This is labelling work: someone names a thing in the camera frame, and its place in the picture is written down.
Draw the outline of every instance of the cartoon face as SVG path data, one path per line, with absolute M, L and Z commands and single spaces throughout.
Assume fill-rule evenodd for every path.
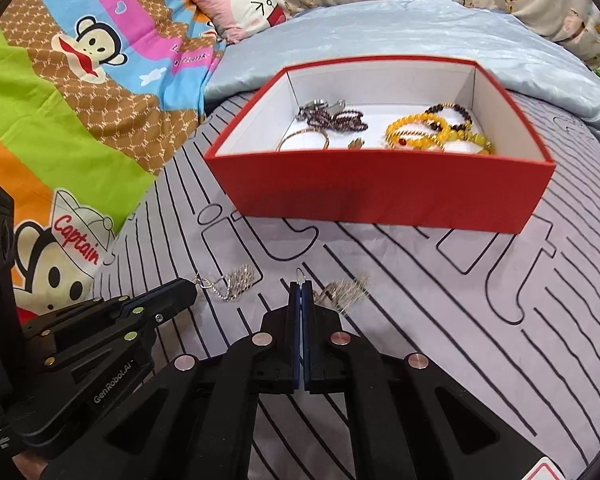
M 120 52 L 122 41 L 119 35 L 107 23 L 85 16 L 75 24 L 75 32 L 76 38 L 56 34 L 51 40 L 51 47 L 65 54 L 69 68 L 81 80 L 103 83 L 107 76 L 101 65 L 118 66 L 128 61 L 126 54 Z
M 20 308 L 40 316 L 85 300 L 93 279 L 62 250 L 51 228 L 24 222 L 15 243 L 16 265 L 24 278 L 24 287 L 14 288 Z
M 264 29 L 286 21 L 285 13 L 276 0 L 231 0 L 231 10 L 236 18 L 243 13 L 248 14 L 250 28 Z

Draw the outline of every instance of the pink pillow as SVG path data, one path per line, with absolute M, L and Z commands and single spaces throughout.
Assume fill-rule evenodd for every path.
M 192 1 L 211 18 L 220 36 L 229 43 L 238 43 L 287 19 L 277 0 Z

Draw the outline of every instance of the brown pattern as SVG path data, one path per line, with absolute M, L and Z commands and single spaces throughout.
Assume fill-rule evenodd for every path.
M 181 50 L 196 50 L 214 46 L 213 38 L 187 38 L 186 23 L 171 21 L 171 9 L 165 5 L 164 0 L 137 0 L 144 10 L 154 19 L 156 31 L 163 38 L 184 38 Z
M 33 70 L 58 88 L 93 137 L 153 174 L 198 126 L 195 110 L 161 111 L 156 96 L 133 94 L 111 78 L 99 85 L 79 80 L 64 54 L 51 49 L 62 30 L 42 0 L 13 0 L 0 28 L 10 45 L 27 49 Z

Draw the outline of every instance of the cartoon monkey face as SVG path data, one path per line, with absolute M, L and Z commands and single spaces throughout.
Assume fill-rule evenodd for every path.
M 51 229 L 27 221 L 16 230 L 16 265 L 24 278 L 14 288 L 16 304 L 46 314 L 85 300 L 93 279 L 62 250 Z
M 116 31 L 107 23 L 99 23 L 93 16 L 85 16 L 75 25 L 78 37 L 74 48 L 85 53 L 99 64 L 122 65 L 126 55 L 120 53 L 122 42 Z
M 122 41 L 113 27 L 98 22 L 93 16 L 85 16 L 75 24 L 76 38 L 56 34 L 51 48 L 66 56 L 69 68 L 82 81 L 102 84 L 107 75 L 102 65 L 123 65 L 128 61 L 122 54 Z

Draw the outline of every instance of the pink stripe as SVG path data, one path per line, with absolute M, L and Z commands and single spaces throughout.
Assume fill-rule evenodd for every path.
M 178 52 L 182 38 L 162 38 L 155 30 L 151 16 L 142 8 L 137 0 L 99 0 L 110 18 L 126 37 L 131 47 L 141 56 L 151 60 L 176 59 L 182 60 L 173 73 L 189 67 L 208 66 L 211 63 L 213 49 L 200 48 L 193 52 Z M 117 14 L 119 2 L 124 2 L 126 10 Z

